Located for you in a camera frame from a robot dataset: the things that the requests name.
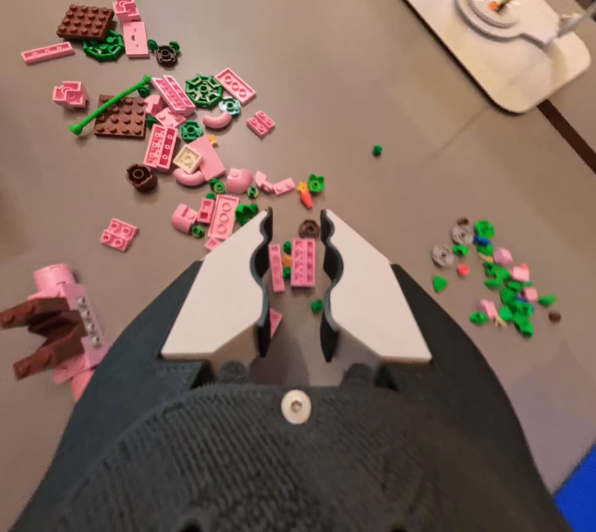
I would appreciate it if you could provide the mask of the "pile of pink toy bricks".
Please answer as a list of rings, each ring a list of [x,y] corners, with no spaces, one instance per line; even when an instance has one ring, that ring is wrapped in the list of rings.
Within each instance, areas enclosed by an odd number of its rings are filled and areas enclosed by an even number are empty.
[[[157,54],[163,64],[177,60],[179,45],[171,41],[168,45],[158,45],[155,41],[146,42],[145,24],[139,20],[134,0],[116,0],[114,18],[108,30],[108,37],[103,43],[78,41],[90,57],[98,60],[116,60],[124,52],[134,58],[146,58],[150,52]],[[257,215],[257,204],[240,203],[239,196],[247,194],[251,200],[256,199],[259,191],[280,195],[294,190],[296,186],[291,179],[272,184],[263,173],[252,175],[247,170],[231,169],[226,183],[220,181],[227,172],[221,164],[216,150],[217,144],[213,136],[203,136],[201,124],[188,119],[195,111],[194,95],[209,93],[207,104],[212,107],[219,104],[221,112],[213,116],[203,117],[205,126],[211,129],[222,129],[238,116],[241,105],[253,95],[248,95],[248,86],[240,82],[239,77],[226,70],[219,75],[201,76],[187,82],[187,96],[173,76],[156,76],[146,88],[135,91],[130,96],[142,97],[145,100],[145,138],[147,149],[142,162],[157,173],[173,173],[176,181],[187,187],[210,182],[211,191],[202,200],[199,211],[192,211],[186,205],[177,207],[172,217],[174,227],[197,238],[204,235],[207,249],[214,249],[228,238],[233,231],[234,222],[244,225]],[[89,96],[81,81],[65,80],[54,87],[52,93],[54,103],[65,109],[65,115],[88,113]],[[138,140],[112,138],[111,140]],[[173,158],[185,145],[190,145],[204,157],[199,169],[189,175],[178,169]]]

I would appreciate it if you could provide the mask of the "green toy rod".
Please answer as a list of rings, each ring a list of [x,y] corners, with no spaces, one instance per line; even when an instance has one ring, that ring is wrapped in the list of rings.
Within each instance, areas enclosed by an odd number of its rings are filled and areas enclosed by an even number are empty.
[[[109,108],[114,106],[115,104],[119,103],[125,97],[130,96],[135,91],[139,89],[146,88],[153,78],[152,74],[145,74],[143,78],[138,81],[137,83],[133,84],[130,88],[121,91],[119,94],[115,95],[114,97],[110,98],[105,103],[101,104],[97,109],[83,118],[79,123],[72,124],[69,126],[69,131],[77,136],[79,136],[84,128],[90,124],[93,120],[95,120],[101,113],[107,111]]]

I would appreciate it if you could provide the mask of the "white book stand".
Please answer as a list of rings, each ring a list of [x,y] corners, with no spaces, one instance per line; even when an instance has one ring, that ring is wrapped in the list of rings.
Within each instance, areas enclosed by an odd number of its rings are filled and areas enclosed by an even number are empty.
[[[476,84],[499,107],[524,113],[573,81],[591,64],[577,27],[595,14],[563,14],[546,0],[406,0]]]

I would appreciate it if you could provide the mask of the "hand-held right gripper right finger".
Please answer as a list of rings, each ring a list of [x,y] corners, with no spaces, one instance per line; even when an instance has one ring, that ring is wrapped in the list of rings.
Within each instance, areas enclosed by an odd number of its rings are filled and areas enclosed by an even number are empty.
[[[365,364],[429,364],[431,352],[392,264],[338,215],[320,214],[324,294],[319,339],[324,359],[344,370]]]

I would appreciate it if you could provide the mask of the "pink brown brick assembly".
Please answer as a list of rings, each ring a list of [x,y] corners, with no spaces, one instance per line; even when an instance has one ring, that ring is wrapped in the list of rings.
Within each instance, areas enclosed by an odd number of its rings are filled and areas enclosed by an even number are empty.
[[[25,328],[43,338],[32,354],[13,364],[17,380],[51,371],[70,384],[78,402],[110,348],[88,291],[66,264],[34,272],[36,293],[1,312],[1,330]]]

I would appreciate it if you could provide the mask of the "brown square toy plate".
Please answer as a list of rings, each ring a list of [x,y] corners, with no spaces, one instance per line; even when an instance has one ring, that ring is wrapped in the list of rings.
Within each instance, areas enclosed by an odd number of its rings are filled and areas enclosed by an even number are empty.
[[[143,140],[145,119],[145,100],[127,96],[96,117],[93,133],[99,137]]]
[[[66,40],[103,43],[114,15],[112,8],[71,4],[56,28],[56,36]]]

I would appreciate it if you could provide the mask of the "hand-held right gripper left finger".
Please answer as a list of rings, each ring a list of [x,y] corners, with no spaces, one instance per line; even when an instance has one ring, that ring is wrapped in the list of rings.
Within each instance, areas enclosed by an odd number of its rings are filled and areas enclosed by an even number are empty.
[[[162,346],[165,360],[206,360],[218,370],[267,355],[271,317],[263,278],[272,230],[267,208],[205,257]]]

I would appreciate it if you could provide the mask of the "cream square toy plate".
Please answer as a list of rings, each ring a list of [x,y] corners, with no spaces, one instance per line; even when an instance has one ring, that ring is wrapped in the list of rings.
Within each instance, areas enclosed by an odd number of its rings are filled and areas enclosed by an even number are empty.
[[[203,161],[201,153],[194,150],[190,145],[185,144],[178,154],[173,158],[172,163],[186,174],[195,173]]]

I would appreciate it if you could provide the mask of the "pile of green toy pieces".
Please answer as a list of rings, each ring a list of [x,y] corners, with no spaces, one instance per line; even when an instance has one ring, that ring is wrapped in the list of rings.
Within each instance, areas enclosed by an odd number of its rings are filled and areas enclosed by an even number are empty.
[[[457,219],[447,240],[431,247],[429,258],[435,269],[431,287],[437,295],[453,282],[472,282],[478,288],[468,302],[468,320],[474,327],[513,328],[522,338],[532,339],[540,314],[551,325],[562,322],[557,296],[539,289],[532,268],[499,243],[496,227],[487,219]]]

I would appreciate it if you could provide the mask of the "blue plastic bin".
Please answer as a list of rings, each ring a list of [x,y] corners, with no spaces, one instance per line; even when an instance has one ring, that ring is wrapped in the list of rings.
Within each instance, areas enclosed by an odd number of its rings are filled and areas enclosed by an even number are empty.
[[[573,531],[595,531],[595,448],[565,480],[554,499]]]

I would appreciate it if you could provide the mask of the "brown round toy brick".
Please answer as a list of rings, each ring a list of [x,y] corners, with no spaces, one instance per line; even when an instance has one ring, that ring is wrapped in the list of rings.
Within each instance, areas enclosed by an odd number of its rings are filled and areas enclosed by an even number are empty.
[[[138,192],[151,192],[158,186],[158,179],[149,166],[134,163],[126,169],[127,182]]]

